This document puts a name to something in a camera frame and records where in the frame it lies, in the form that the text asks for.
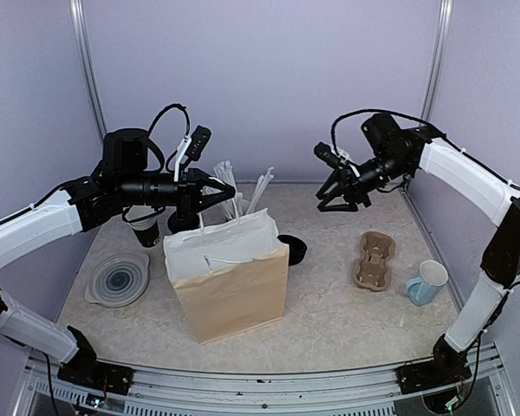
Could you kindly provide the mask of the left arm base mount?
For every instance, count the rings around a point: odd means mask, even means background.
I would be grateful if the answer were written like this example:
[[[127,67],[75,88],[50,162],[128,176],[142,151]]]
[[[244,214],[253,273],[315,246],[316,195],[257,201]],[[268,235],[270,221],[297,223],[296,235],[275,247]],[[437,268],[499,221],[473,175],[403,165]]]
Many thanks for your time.
[[[73,358],[60,365],[58,378],[77,386],[127,396],[134,370],[127,366],[98,361],[96,352],[85,335],[71,326],[67,326],[67,329],[75,337],[77,351]]]

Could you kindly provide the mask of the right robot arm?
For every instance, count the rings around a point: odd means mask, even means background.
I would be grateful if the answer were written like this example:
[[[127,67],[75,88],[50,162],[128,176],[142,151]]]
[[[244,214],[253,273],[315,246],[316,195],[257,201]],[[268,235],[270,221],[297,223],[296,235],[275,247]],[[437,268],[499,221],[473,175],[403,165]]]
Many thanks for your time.
[[[426,365],[426,378],[443,385],[459,371],[457,355],[491,325],[520,277],[520,188],[454,146],[433,126],[401,128],[376,114],[361,131],[373,151],[365,162],[352,161],[335,143],[315,145],[315,156],[331,171],[316,195],[319,211],[368,207],[371,192],[393,179],[422,172],[438,188],[450,187],[454,201],[469,210],[489,239],[479,245],[480,263],[471,268],[478,273],[471,293],[439,339],[440,354]]]

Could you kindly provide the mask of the brown paper takeout bag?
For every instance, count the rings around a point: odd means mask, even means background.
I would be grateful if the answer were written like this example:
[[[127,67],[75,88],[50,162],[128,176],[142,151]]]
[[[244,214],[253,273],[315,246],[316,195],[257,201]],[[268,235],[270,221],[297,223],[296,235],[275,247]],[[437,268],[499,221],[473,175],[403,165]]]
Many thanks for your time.
[[[289,246],[267,210],[165,237],[166,272],[201,344],[283,318]]]

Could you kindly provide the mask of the black plastic cup lid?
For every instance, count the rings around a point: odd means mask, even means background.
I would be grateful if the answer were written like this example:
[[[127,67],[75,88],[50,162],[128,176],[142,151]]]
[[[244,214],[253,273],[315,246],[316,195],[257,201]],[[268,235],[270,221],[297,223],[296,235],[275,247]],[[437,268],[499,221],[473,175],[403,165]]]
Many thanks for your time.
[[[179,217],[174,212],[167,220],[168,230],[172,234],[177,234],[181,231],[196,230],[200,226],[198,214],[188,213],[185,217]]]

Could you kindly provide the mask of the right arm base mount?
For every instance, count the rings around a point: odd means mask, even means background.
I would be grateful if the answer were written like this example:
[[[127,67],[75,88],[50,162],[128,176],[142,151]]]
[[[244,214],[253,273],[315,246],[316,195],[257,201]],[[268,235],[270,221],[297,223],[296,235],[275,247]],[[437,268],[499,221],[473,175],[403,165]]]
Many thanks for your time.
[[[457,352],[440,336],[429,360],[404,364],[395,370],[401,393],[417,393],[471,378],[467,352]]]

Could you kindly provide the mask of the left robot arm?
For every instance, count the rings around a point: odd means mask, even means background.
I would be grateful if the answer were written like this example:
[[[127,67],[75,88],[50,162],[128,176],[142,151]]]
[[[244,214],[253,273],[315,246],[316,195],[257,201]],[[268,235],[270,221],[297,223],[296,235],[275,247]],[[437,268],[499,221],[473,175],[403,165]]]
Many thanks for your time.
[[[47,196],[0,220],[0,270],[63,237],[105,224],[133,206],[176,211],[168,219],[171,233],[198,228],[199,213],[235,196],[233,186],[198,168],[211,130],[198,126],[175,153],[173,172],[147,168],[148,155],[163,153],[141,128],[124,128],[104,138],[101,161],[89,176],[57,186]],[[0,288],[0,335],[58,360],[88,386],[98,384],[104,367],[81,331],[63,327],[12,299]]]

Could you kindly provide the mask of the cardboard cup carrier tray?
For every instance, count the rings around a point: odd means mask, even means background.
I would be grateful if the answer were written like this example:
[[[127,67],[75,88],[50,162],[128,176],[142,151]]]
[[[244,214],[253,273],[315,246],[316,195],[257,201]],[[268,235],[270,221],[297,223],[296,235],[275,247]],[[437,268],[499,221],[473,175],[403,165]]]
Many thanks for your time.
[[[386,234],[378,231],[363,233],[360,257],[353,265],[352,282],[373,292],[387,290],[392,276],[389,261],[394,257],[395,248],[395,241]]]

